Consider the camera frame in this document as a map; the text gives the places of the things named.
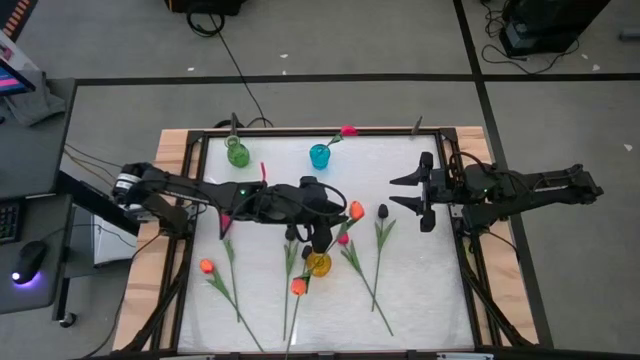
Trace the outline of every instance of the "purple light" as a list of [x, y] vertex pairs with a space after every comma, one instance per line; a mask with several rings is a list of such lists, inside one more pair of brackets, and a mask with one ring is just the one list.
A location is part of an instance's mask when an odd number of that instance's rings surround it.
[[29, 280], [29, 282], [26, 282], [24, 284], [13, 284], [13, 286], [17, 287], [17, 288], [23, 288], [23, 289], [32, 289], [35, 286], [38, 285], [40, 281], [40, 279], [42, 278], [42, 275], [40, 274], [40, 271], [38, 271], [36, 273], [36, 276], [33, 277], [33, 279]]

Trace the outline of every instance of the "computer monitor screen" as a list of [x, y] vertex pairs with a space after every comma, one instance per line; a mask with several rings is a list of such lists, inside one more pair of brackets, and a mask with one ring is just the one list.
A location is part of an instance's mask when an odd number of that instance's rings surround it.
[[9, 64], [0, 60], [0, 96], [14, 95], [35, 90], [35, 86]]

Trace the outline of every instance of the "orange tulip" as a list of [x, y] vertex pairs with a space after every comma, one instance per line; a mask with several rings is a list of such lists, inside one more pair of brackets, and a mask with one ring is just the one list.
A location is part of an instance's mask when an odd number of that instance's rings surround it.
[[307, 282], [301, 278], [295, 278], [291, 282], [291, 292], [295, 295], [301, 296], [307, 292]]
[[213, 262], [211, 262], [211, 260], [202, 259], [200, 260], [200, 270], [202, 270], [202, 272], [205, 274], [211, 274], [215, 270], [215, 267], [213, 266]]
[[351, 218], [355, 221], [358, 221], [364, 217], [364, 208], [362, 204], [357, 201], [351, 203], [351, 209], [349, 210], [349, 214]]

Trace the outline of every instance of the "floor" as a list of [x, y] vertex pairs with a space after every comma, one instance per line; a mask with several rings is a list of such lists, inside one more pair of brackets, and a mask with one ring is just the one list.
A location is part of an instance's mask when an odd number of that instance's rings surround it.
[[[484, 83], [488, 101], [481, 103], [476, 84], [460, 81], [472, 66], [456, 1], [250, 0], [228, 19], [224, 36], [246, 75], [456, 75], [439, 81], [278, 77], [278, 83], [251, 84], [277, 126], [412, 125], [422, 115], [423, 125], [486, 126], [494, 157], [503, 148], [514, 170], [584, 164], [605, 189], [598, 202], [523, 215], [551, 335], [557, 348], [640, 353], [640, 82], [508, 78]], [[478, 0], [462, 4], [480, 58], [482, 47], [494, 43], [484, 33], [486, 9]], [[617, 33], [638, 24], [639, 15], [639, 2], [612, 0], [580, 38], [579, 50], [550, 73], [636, 73], [637, 79], [640, 43], [621, 43]], [[107, 160], [152, 160], [164, 128], [209, 127], [231, 112], [245, 121], [258, 115], [241, 84], [214, 83], [237, 75], [219, 39], [195, 36], [184, 16], [159, 0], [41, 1], [18, 45], [51, 78], [129, 84], [78, 88], [68, 142]], [[540, 69], [551, 59], [533, 56], [524, 66]], [[481, 58], [479, 64], [484, 74], [520, 74], [510, 65]], [[207, 84], [128, 80], [167, 77], [214, 78]], [[63, 168], [109, 191], [67, 161]], [[68, 330], [51, 323], [51, 309], [0, 316], [3, 359], [84, 355], [107, 335], [125, 282], [126, 269], [74, 280], [70, 309], [81, 320]]]

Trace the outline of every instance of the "yellow vase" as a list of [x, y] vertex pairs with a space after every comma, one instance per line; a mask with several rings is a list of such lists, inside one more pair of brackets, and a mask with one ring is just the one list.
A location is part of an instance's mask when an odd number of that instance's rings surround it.
[[329, 254], [311, 252], [307, 257], [307, 268], [311, 269], [311, 275], [323, 277], [331, 270], [331, 257]]

